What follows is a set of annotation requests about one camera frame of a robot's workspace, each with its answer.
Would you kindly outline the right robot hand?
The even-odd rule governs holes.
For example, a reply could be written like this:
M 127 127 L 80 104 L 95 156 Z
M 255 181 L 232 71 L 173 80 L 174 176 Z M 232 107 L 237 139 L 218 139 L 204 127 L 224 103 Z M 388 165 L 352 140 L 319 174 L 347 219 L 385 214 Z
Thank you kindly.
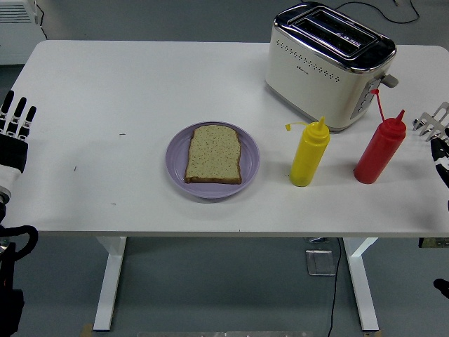
M 431 155 L 441 180 L 449 187 L 448 176 L 448 144 L 441 138 L 431 139 Z

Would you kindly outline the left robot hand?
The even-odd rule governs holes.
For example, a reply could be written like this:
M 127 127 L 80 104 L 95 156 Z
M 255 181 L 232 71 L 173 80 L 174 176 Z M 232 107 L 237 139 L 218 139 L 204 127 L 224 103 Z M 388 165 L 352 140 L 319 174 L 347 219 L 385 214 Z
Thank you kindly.
M 21 97 L 10 113 L 15 93 L 10 90 L 1 105 L 1 203 L 7 204 L 12 195 L 13 183 L 25 170 L 27 161 L 27 138 L 36 114 L 31 106 L 22 119 L 27 99 Z

